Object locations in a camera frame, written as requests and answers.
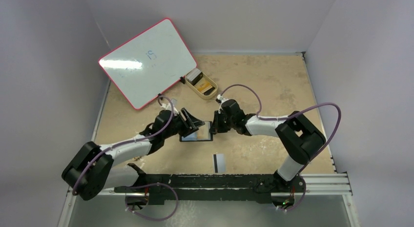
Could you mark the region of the black card holder wallet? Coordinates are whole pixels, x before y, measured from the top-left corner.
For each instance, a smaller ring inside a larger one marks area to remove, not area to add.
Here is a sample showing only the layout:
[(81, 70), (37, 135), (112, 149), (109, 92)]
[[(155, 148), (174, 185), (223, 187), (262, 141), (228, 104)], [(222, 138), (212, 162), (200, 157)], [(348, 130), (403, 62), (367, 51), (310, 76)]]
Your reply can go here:
[(197, 131), (189, 134), (186, 137), (180, 137), (180, 142), (209, 142), (213, 141), (213, 134), (210, 133), (212, 122), (205, 121), (205, 124), (198, 128)]

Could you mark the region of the grey card with magnetic stripe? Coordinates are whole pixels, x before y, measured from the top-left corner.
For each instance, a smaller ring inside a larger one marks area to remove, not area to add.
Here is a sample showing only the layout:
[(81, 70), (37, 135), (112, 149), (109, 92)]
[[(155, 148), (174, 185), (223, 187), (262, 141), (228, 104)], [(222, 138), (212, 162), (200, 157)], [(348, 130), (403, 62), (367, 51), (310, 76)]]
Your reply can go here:
[(224, 154), (213, 154), (213, 167), (215, 173), (225, 173), (226, 164)]

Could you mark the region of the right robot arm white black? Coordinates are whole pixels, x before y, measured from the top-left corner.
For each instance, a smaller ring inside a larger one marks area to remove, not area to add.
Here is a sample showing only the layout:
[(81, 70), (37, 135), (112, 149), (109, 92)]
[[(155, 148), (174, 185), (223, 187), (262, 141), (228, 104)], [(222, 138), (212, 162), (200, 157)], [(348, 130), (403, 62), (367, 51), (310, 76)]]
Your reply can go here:
[(217, 100), (219, 109), (214, 112), (212, 134), (226, 133), (231, 129), (245, 136), (271, 136), (282, 142), (288, 155), (274, 173), (274, 185), (286, 191), (294, 177), (305, 167), (326, 143), (325, 136), (298, 111), (279, 118), (246, 114), (234, 99)]

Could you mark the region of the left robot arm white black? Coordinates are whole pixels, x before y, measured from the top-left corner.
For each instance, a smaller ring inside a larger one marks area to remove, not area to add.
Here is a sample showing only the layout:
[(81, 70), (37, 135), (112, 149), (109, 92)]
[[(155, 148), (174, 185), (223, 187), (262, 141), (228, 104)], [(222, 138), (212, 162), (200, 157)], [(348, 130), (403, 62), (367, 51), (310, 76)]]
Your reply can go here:
[(87, 201), (104, 189), (112, 167), (133, 157), (150, 155), (164, 146), (169, 137), (186, 137), (205, 125), (185, 108), (162, 110), (154, 122), (133, 138), (114, 144), (86, 142), (62, 172), (62, 179), (74, 193)]

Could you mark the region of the beige oval card tray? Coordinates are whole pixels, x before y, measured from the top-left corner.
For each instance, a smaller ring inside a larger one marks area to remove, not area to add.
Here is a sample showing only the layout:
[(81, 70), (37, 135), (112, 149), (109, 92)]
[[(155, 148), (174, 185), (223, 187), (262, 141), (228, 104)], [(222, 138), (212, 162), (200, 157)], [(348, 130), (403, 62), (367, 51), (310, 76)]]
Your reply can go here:
[(185, 84), (203, 100), (213, 98), (218, 91), (218, 85), (198, 68), (187, 73), (184, 80)]

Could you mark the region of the gold card in tray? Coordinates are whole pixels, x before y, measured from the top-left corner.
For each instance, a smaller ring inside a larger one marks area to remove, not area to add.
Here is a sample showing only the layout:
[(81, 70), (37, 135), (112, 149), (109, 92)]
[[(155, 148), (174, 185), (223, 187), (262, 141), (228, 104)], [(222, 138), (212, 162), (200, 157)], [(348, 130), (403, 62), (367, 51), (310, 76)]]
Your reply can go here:
[(200, 92), (201, 94), (204, 94), (205, 92), (214, 88), (214, 86), (208, 80), (201, 79), (200, 81), (196, 83), (195, 88), (197, 89), (198, 92)]

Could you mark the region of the grey card stack in tray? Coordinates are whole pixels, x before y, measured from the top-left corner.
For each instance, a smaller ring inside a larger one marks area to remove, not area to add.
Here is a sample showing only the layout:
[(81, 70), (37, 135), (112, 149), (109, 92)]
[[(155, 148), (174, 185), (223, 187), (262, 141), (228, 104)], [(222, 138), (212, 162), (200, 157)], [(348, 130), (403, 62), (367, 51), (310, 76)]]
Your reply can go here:
[(195, 85), (197, 82), (201, 80), (203, 77), (203, 73), (200, 69), (194, 68), (189, 73), (186, 74), (185, 79), (191, 85)]

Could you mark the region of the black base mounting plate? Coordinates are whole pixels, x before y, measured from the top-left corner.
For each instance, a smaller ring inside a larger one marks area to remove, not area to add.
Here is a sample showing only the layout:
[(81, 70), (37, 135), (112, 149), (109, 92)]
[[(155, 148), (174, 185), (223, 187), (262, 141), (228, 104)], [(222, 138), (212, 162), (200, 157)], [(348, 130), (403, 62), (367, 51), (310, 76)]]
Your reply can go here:
[(131, 186), (118, 186), (116, 193), (147, 192), (150, 205), (167, 200), (254, 201), (281, 205), (293, 194), (305, 191), (306, 183), (295, 176), (279, 183), (273, 174), (145, 174)]

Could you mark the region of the white board with pink frame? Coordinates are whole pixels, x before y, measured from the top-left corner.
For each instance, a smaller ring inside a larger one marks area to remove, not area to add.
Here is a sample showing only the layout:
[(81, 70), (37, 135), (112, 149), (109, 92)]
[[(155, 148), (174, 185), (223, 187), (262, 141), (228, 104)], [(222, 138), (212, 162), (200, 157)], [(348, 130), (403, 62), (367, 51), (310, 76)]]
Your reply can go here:
[(136, 110), (149, 104), (197, 66), (169, 18), (104, 55), (98, 63)]

